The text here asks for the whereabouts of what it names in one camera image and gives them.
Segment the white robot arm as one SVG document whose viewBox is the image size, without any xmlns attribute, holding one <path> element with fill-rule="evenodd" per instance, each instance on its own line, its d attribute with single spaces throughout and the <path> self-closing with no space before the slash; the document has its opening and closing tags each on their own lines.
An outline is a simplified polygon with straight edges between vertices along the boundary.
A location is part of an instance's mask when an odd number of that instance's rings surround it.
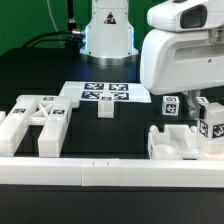
<svg viewBox="0 0 224 224">
<path fill-rule="evenodd" d="M 189 93 L 193 116 L 202 89 L 224 85 L 224 0 L 166 0 L 147 12 L 152 30 L 134 48 L 128 0 L 92 0 L 83 58 L 102 65 L 140 56 L 140 82 L 154 95 Z"/>
</svg>

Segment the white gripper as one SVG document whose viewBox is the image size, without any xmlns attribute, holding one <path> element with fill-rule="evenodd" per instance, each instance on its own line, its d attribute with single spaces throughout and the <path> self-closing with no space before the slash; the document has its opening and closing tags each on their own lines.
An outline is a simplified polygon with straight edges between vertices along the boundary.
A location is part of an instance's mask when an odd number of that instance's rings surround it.
<svg viewBox="0 0 224 224">
<path fill-rule="evenodd" d="M 166 0 L 147 22 L 141 84 L 155 95 L 183 92 L 197 120 L 200 89 L 224 85 L 224 0 Z"/>
</svg>

